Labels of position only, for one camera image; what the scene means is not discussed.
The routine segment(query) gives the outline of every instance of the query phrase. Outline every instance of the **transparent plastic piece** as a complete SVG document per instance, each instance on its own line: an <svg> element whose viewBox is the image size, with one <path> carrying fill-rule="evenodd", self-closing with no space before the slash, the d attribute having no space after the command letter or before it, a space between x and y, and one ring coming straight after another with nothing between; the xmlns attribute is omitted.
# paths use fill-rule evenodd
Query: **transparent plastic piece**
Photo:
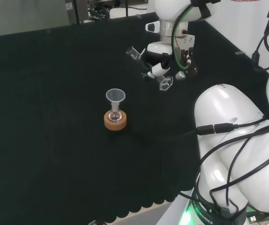
<svg viewBox="0 0 269 225"><path fill-rule="evenodd" d="M106 92L106 98L111 102L111 111L108 114L108 119L113 122L118 122L123 115L119 110L119 104L125 99L126 94L121 89L110 89Z"/></svg>
<svg viewBox="0 0 269 225"><path fill-rule="evenodd" d="M140 60L140 58L142 57L142 55L138 51L136 51L133 46L129 47L126 50L126 54L131 56L134 60Z"/></svg>
<svg viewBox="0 0 269 225"><path fill-rule="evenodd" d="M168 90L173 85L173 77L172 76L158 76L156 77L159 82L159 90Z"/></svg>

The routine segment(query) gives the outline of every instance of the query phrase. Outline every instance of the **wooden base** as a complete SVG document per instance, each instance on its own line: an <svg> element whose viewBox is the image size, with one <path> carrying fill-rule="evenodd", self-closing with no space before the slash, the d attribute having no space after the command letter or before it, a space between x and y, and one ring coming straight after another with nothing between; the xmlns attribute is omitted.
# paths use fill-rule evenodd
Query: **wooden base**
<svg viewBox="0 0 269 225"><path fill-rule="evenodd" d="M122 116L123 116L122 119L118 122L113 122L113 121L110 121L108 118L110 111L111 110L109 110L104 115L104 124L105 124L106 128L109 130L113 130L113 131L122 130L127 124L126 113L124 113L124 111L120 110L120 112L122 113Z"/></svg>

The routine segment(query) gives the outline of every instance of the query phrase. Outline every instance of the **cable connector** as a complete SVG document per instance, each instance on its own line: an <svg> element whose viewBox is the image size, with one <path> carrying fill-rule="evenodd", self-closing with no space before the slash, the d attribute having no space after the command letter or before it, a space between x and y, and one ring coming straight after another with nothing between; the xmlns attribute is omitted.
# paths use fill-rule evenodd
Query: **cable connector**
<svg viewBox="0 0 269 225"><path fill-rule="evenodd" d="M197 135L202 136L202 135L228 133L235 129L246 128L246 127L259 124L265 120L266 118L263 117L260 120L256 120L254 122L244 123L244 124L219 123L219 124L214 124L214 125L205 125L205 126L197 127L196 130L188 132L187 134L197 134Z"/></svg>
<svg viewBox="0 0 269 225"><path fill-rule="evenodd" d="M198 135L212 135L228 133L235 129L235 125L232 123L220 123L214 125L200 126L196 128L196 133Z"/></svg>
<svg viewBox="0 0 269 225"><path fill-rule="evenodd" d="M253 63L254 66L258 66L259 65L259 63L260 63L260 54L258 53L258 51L255 51L252 54L251 61L252 61L252 63Z"/></svg>

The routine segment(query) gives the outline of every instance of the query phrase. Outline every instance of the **green cable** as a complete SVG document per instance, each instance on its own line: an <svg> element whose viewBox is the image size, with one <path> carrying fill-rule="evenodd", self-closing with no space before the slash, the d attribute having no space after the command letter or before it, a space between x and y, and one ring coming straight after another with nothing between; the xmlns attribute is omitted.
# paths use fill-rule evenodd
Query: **green cable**
<svg viewBox="0 0 269 225"><path fill-rule="evenodd" d="M179 24L181 23L181 21L183 21L183 19L185 18L185 16L190 12L190 10L191 10L192 8L194 8L194 7L193 7L193 6L190 6L190 7L187 9L187 11L180 17L180 19L178 20L178 22L175 24L176 28L175 28L175 30L174 30L174 32L173 32L173 34L172 34L172 41L173 41L173 42L176 42L175 34L176 34L176 31L177 31L177 29L178 29ZM186 67L182 66L181 63L180 63L180 61L178 60L178 57L176 56L176 52L175 52L175 44L173 45L173 48L174 48L174 49L173 49L174 57L175 57L175 60L176 60L176 63L177 63L177 65L178 65L178 67L179 67L180 69L182 69L182 70L186 70L186 69L188 68L188 66L186 66Z"/></svg>

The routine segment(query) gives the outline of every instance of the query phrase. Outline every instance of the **black fabric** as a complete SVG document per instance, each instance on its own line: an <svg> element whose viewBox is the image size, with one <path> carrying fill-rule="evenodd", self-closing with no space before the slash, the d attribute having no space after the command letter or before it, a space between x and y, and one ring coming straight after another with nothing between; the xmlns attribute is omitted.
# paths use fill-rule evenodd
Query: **black fabric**
<svg viewBox="0 0 269 225"><path fill-rule="evenodd" d="M255 74L206 22L190 25L198 77L167 92L144 81L125 52L159 40L144 31L156 20L143 15L0 37L0 225L112 222L173 201L161 159L169 182L193 187L196 138L175 135L194 128L194 102L204 90L232 84L267 108L266 75ZM117 133L103 124L111 88L126 93L128 125Z"/></svg>

